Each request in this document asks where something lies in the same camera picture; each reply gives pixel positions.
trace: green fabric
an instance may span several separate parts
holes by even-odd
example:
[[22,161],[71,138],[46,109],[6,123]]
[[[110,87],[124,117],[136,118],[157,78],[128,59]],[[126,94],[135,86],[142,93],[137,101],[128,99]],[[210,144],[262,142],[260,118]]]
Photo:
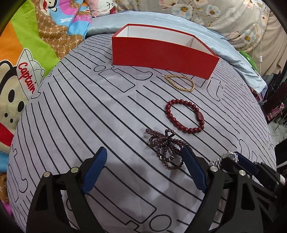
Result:
[[22,47],[28,48],[33,59],[45,69],[45,77],[60,59],[39,37],[34,4],[27,0],[12,17],[11,23]]
[[258,72],[257,66],[251,56],[249,56],[246,52],[239,50],[239,53],[245,57],[245,59],[250,63],[250,65]]

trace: open box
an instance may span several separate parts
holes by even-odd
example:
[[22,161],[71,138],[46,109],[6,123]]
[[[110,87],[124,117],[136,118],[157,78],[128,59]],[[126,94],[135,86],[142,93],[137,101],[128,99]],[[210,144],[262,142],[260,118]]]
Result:
[[114,65],[170,70],[209,79],[219,57],[196,36],[174,29],[127,24],[112,36]]

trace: light blue fabric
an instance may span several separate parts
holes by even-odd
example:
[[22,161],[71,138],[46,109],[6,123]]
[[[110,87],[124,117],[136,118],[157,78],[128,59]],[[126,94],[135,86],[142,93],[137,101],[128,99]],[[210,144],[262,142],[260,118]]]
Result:
[[8,154],[0,151],[0,172],[7,172]]
[[123,11],[92,19],[87,36],[101,33],[115,33],[126,24],[147,24],[172,28],[195,35],[209,46],[219,57],[231,64],[246,84],[260,93],[265,81],[252,69],[249,62],[225,40],[225,37],[211,29],[184,18],[155,12]]

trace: cartoon blanket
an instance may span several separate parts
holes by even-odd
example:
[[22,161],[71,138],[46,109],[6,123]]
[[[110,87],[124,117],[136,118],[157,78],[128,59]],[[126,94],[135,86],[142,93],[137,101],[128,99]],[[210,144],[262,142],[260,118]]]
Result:
[[27,0],[0,36],[0,172],[28,100],[50,70],[85,38],[83,0]]

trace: silver screw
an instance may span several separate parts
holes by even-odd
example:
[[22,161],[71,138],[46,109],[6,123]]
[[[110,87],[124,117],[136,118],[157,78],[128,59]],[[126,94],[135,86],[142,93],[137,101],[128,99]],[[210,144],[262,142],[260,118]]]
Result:
[[246,175],[246,172],[245,172],[244,170],[240,170],[240,171],[239,171],[239,174],[242,175],[242,176],[245,176],[245,175]]
[[78,171],[79,171],[79,168],[77,168],[77,167],[73,167],[71,169],[71,173],[77,173]]
[[216,167],[216,166],[211,166],[211,167],[210,167],[210,170],[213,171],[213,172],[217,172],[217,171],[218,171],[218,167]]
[[49,177],[50,175],[51,175],[50,172],[45,172],[45,173],[43,174],[44,177]]

